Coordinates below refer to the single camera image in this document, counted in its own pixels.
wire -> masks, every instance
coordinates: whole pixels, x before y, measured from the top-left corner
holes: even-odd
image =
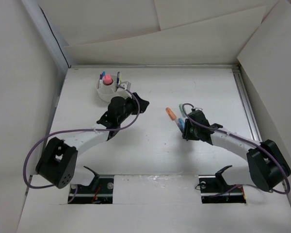
[[[241,187],[241,186],[242,186],[242,184],[236,184],[236,185],[234,185],[232,188],[230,188],[229,190],[227,190],[227,191],[225,191],[225,192],[223,192],[223,193],[218,193],[218,194],[216,194],[216,195],[211,195],[211,196],[209,196],[209,197],[211,197],[211,198],[216,198],[216,197],[222,196],[222,195],[224,195],[224,194],[226,194],[226,193],[230,193],[230,192],[233,191],[234,189],[239,188],[239,187]]]
[[[72,198],[68,201],[68,204],[71,203],[74,200],[74,198],[76,197],[76,195],[78,193],[78,185],[75,184],[74,186],[76,188],[76,191],[74,191],[74,194],[73,194]]]
[[[59,47],[59,49],[60,49],[60,52],[62,52],[62,55],[64,56],[64,59],[65,59],[65,61],[66,61],[66,63],[67,63],[68,68],[71,68],[71,65],[69,66],[69,63],[68,63],[68,61],[67,61],[67,59],[66,59],[66,57],[65,57],[65,55],[64,55],[64,53],[63,53],[63,51],[62,51],[62,48],[60,47],[59,42],[58,42],[58,40],[57,40],[57,38],[56,38],[56,36],[55,36],[55,34],[54,34],[54,32],[53,32],[53,30],[52,30],[50,24],[49,24],[48,18],[47,18],[46,15],[44,14],[44,11],[42,10],[41,7],[40,7],[40,10],[41,10],[41,12],[42,12],[42,14],[43,14],[45,20],[46,20],[47,23],[48,23],[48,27],[49,27],[49,29],[50,29],[50,32],[52,33],[53,37],[55,38],[55,40],[56,40],[56,42],[57,42],[57,45],[58,45],[58,47]]]
[[[284,177],[284,180],[285,180],[285,182],[286,182],[286,185],[287,185],[287,190],[286,191],[284,191],[284,192],[281,192],[281,191],[277,191],[277,190],[275,190],[275,189],[272,189],[272,191],[274,191],[274,192],[276,192],[276,193],[279,193],[279,194],[283,194],[283,195],[285,195],[285,194],[288,194],[288,193],[290,193],[290,183],[289,183],[289,180],[288,180],[288,177],[287,177],[287,174],[285,173],[285,171],[284,171],[284,169],[281,167],[281,165],[279,164],[279,162],[266,150],[266,149],[264,149],[263,147],[261,147],[259,144],[257,144],[257,143],[255,143],[255,142],[252,142],[252,141],[250,141],[250,140],[247,140],[247,139],[245,139],[245,138],[242,138],[242,137],[239,137],[239,136],[237,136],[236,134],[233,134],[233,133],[231,133],[231,132],[226,132],[226,131],[224,131],[224,130],[220,130],[220,129],[214,129],[214,128],[211,128],[211,127],[207,127],[207,126],[205,126],[205,125],[202,125],[202,124],[200,124],[200,123],[198,123],[198,122],[196,122],[196,121],[194,121],[192,118],[190,118],[189,116],[188,116],[188,114],[186,113],[186,111],[185,111],[185,106],[186,105],[189,105],[189,106],[191,106],[192,108],[194,108],[194,106],[192,105],[192,104],[190,104],[190,103],[184,103],[183,105],[182,105],[182,110],[183,110],[183,112],[184,112],[184,114],[185,114],[185,116],[189,119],[189,121],[191,122],[191,123],[194,123],[194,124],[196,124],[196,125],[198,125],[199,127],[202,127],[202,128],[204,128],[204,129],[207,129],[207,130],[211,130],[211,131],[217,131],[217,132],[220,132],[220,133],[224,133],[224,134],[228,134],[229,136],[231,136],[231,137],[233,137],[233,138],[236,138],[236,139],[238,139],[238,140],[240,140],[240,141],[242,141],[242,142],[245,142],[245,143],[247,143],[247,144],[250,144],[250,145],[253,145],[253,146],[255,146],[255,147],[257,147],[261,152],[263,152],[264,154],[266,154],[267,155],[267,157],[269,157],[275,164],[276,164],[276,166],[279,168],[279,171],[280,171],[280,173],[282,174],[282,176]],[[223,195],[223,194],[225,194],[225,193],[228,193],[228,192],[230,192],[230,191],[232,191],[233,189],[235,189],[235,188],[237,188],[238,187],[238,185],[241,185],[241,184],[236,184],[231,190],[228,190],[228,191],[226,191],[226,192],[224,192],[224,193],[222,193],[222,194],[220,194],[220,195]]]
[[[196,185],[196,186],[195,186],[195,189],[200,191],[200,189],[197,188],[197,187],[199,187],[199,186],[200,186],[200,184]]]
[[[129,126],[131,126],[133,123],[135,123],[135,121],[137,120],[137,118],[139,117],[140,115],[140,104],[139,104],[139,101],[138,99],[135,97],[135,95],[127,90],[126,88],[122,87],[122,86],[118,86],[118,88],[122,88],[124,89],[125,91],[127,91],[131,96],[132,98],[136,101],[137,103],[137,106],[138,106],[138,111],[137,111],[137,115],[135,117],[135,119],[130,123],[128,124],[127,126],[124,126],[122,128],[118,128],[118,129],[93,129],[93,128],[90,128],[90,129],[76,129],[76,130],[62,130],[62,131],[57,131],[57,132],[53,132],[53,133],[50,133],[46,136],[44,136],[43,138],[41,138],[39,141],[36,142],[36,144],[34,144],[34,146],[30,149],[30,151],[28,152],[26,158],[25,158],[25,161],[24,161],[24,166],[23,166],[23,179],[24,179],[24,182],[25,184],[29,187],[29,188],[33,188],[33,189],[41,189],[41,188],[49,188],[49,187],[53,187],[54,185],[50,184],[50,185],[44,185],[44,186],[34,186],[34,185],[31,185],[30,182],[28,181],[27,179],[27,165],[28,165],[28,161],[29,161],[29,158],[31,157],[33,151],[42,143],[44,142],[45,140],[47,140],[49,137],[52,137],[54,135],[57,135],[57,134],[61,134],[61,133],[73,133],[73,132],[93,132],[93,131],[97,131],[97,132],[105,132],[105,131],[120,131],[120,130],[124,130],[124,129],[127,129]]]
[[[100,191],[100,189],[101,189],[101,184],[98,186],[97,191],[96,191],[96,193],[95,193],[95,195],[94,195],[94,197],[93,197],[93,199],[92,199],[92,204],[93,204],[94,201],[96,200],[97,193]]]
[[[216,203],[219,203],[221,200],[224,200],[224,199],[225,199],[226,201],[228,201],[230,195],[231,195],[231,192],[229,192],[227,196],[222,196],[222,197],[218,198],[217,201],[215,202],[215,204],[216,204]]]

white cardboard wall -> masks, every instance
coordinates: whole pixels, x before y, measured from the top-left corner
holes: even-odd
[[[266,6],[265,18],[278,0],[154,0],[161,30]]]
[[[251,99],[261,134],[278,141],[291,165],[291,4],[279,1],[238,59],[256,89]]]
[[[68,44],[116,40],[160,30],[153,0],[37,0]]]
[[[0,233],[16,232],[26,191],[23,162],[46,132],[56,78],[21,1],[0,0]]]
[[[231,64],[265,6],[121,40],[65,47],[78,64]]]

black clamp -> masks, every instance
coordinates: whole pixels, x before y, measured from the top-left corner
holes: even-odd
[[[201,110],[194,110],[188,114],[188,116],[196,121],[199,124],[202,124],[206,127],[210,127],[215,129],[222,128],[222,125],[219,124],[212,124],[210,125],[208,120],[206,119],[204,113]],[[184,126],[184,131],[182,134],[182,138],[186,140],[195,140],[195,141],[203,141],[207,142],[212,145],[212,140],[210,135],[213,134],[214,130],[209,130],[202,128],[196,124],[192,124],[189,119],[185,119],[185,126]]]
[[[84,166],[84,168],[86,168],[87,170],[91,171],[94,174],[94,178],[93,178],[92,182],[88,185],[88,187],[91,189],[91,191],[95,191],[99,185],[100,175],[87,166]]]
[[[233,185],[228,185],[225,182],[224,178],[222,177],[222,173],[225,170],[229,169],[230,167],[232,167],[232,165],[225,166],[224,168],[222,168],[221,170],[219,170],[219,171],[217,171],[215,173],[216,183],[217,183],[219,189],[221,190],[220,191],[221,193],[226,192],[226,191],[230,190],[233,187]]]
[[[45,147],[35,171],[57,188],[67,186],[74,175],[78,157],[75,147],[70,147],[57,137]]]
[[[150,104],[148,101],[141,99],[137,93],[133,93],[140,105],[140,113],[144,113]],[[123,98],[120,96],[113,97],[108,105],[108,111],[97,121],[97,124],[105,126],[107,129],[118,129],[121,123],[130,115],[138,113],[138,105],[133,98]],[[113,138],[118,131],[111,131],[108,140]]]

orange cap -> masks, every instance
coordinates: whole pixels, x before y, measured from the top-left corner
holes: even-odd
[[[170,117],[171,120],[175,120],[175,119],[177,119],[176,115],[174,114],[173,111],[171,111],[170,108],[166,108],[166,112],[167,112],[167,114],[169,115],[169,117]]]

screw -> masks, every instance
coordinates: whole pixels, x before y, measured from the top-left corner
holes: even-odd
[[[206,182],[202,181],[200,183],[200,188],[202,188],[202,189],[206,188]]]
[[[107,184],[107,188],[108,188],[108,189],[113,189],[113,183],[108,183],[108,184]]]

